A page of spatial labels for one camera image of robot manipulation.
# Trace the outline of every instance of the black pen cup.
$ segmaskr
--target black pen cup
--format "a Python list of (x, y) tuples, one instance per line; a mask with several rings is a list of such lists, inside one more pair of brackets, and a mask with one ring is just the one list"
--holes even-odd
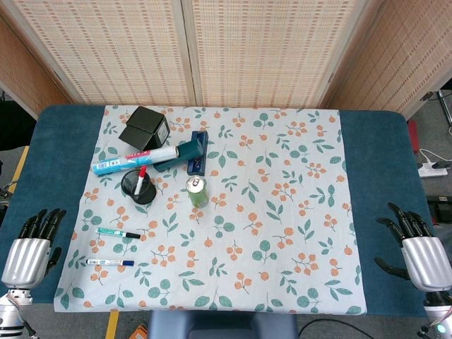
[(144, 174), (143, 184), (141, 185), (140, 192), (135, 194), (135, 188), (138, 183), (138, 177), (140, 174), (139, 169), (133, 169), (127, 172), (121, 180), (121, 189), (122, 191), (130, 196), (133, 201), (135, 201), (138, 205), (146, 205), (154, 200), (157, 191), (155, 190), (155, 186), (152, 182), (150, 182), (150, 177), (148, 173)]

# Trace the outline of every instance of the floor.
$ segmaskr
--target floor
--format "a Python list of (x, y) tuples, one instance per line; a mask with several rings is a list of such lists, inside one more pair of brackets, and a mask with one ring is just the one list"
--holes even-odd
[[(452, 107), (452, 96), (446, 98), (448, 106)], [(413, 118), (418, 124), (420, 143), (444, 157), (452, 158), (452, 136), (447, 134), (447, 122), (438, 101), (428, 102)], [(21, 150), (0, 152), (0, 161), (4, 165), (4, 173), (0, 178), (0, 185), (13, 176)], [(424, 162), (418, 155), (418, 161)], [(451, 175), (442, 178), (423, 179), (427, 194), (442, 194), (452, 196)], [(109, 314), (62, 314), (54, 313), (50, 304), (34, 304), (26, 312), (29, 323), (37, 330), (41, 338), (103, 338), (107, 330)], [(423, 318), (387, 317), (387, 316), (357, 316), (357, 317), (329, 317), (329, 316), (298, 316), (298, 326), (301, 328), (312, 319), (328, 317), (341, 319), (352, 323), (368, 332), (375, 339), (404, 338), (415, 339), (417, 330), (425, 323)], [(128, 338), (141, 323), (147, 322), (147, 312), (123, 312), (119, 316), (116, 338)], [(321, 322), (308, 327), (302, 338), (335, 338), (335, 339), (364, 339), (364, 335), (346, 326)]]

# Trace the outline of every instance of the woven wall panel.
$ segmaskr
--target woven wall panel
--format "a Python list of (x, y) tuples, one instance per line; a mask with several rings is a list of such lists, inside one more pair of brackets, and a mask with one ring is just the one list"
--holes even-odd
[(315, 107), (359, 0), (190, 1), (204, 105)]
[(0, 82), (34, 117), (50, 105), (69, 103), (3, 18), (0, 18)]
[(188, 105), (171, 0), (14, 0), (87, 103)]
[(452, 1), (386, 0), (362, 53), (330, 102), (335, 109), (404, 108), (451, 69)]

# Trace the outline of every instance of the robotic hand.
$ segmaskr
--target robotic hand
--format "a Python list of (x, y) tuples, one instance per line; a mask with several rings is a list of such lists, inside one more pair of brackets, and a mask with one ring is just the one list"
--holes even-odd
[(433, 237), (425, 221), (414, 212), (404, 212), (393, 203), (388, 204), (395, 213), (398, 225), (388, 218), (376, 221), (386, 225), (399, 243), (407, 269), (389, 266), (381, 258), (374, 258), (385, 272), (411, 280), (419, 290), (426, 292), (424, 309), (430, 321), (417, 335), (431, 339), (427, 332), (434, 329), (434, 339), (452, 338), (452, 297), (447, 292), (452, 287), (452, 267), (443, 244)]
[(33, 303), (30, 289), (37, 287), (49, 269), (57, 264), (61, 247), (57, 247), (49, 259), (50, 249), (66, 210), (53, 210), (44, 220), (46, 214), (47, 210), (41, 210), (28, 219), (9, 249), (1, 276), (9, 290), (0, 298), (0, 337), (20, 337), (26, 327), (29, 336), (38, 339), (20, 310)]

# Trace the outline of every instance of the black tissue box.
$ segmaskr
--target black tissue box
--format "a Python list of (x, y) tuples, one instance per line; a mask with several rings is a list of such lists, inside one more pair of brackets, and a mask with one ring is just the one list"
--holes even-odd
[(135, 109), (126, 125), (119, 139), (139, 150), (162, 147), (170, 134), (165, 116), (142, 106)]

